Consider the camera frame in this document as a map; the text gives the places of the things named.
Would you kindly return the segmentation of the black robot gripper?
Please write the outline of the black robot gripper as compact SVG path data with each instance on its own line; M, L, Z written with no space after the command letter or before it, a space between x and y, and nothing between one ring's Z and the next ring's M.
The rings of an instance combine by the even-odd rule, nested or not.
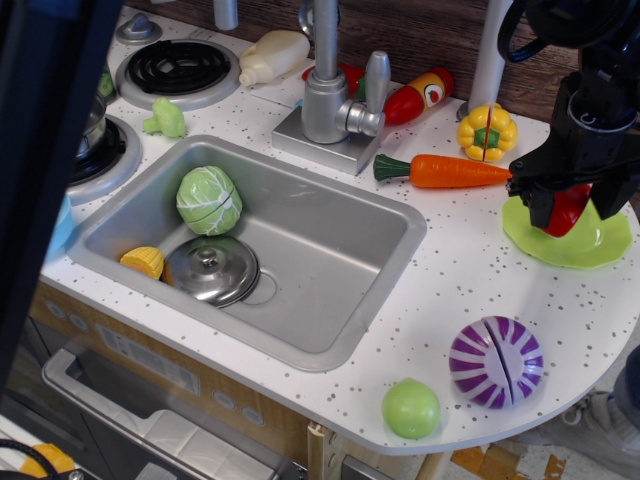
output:
M530 223L551 223L556 192L591 186L590 198L606 220L639 187L639 77L599 69L573 72L560 83L544 143L513 161L511 196L528 200Z

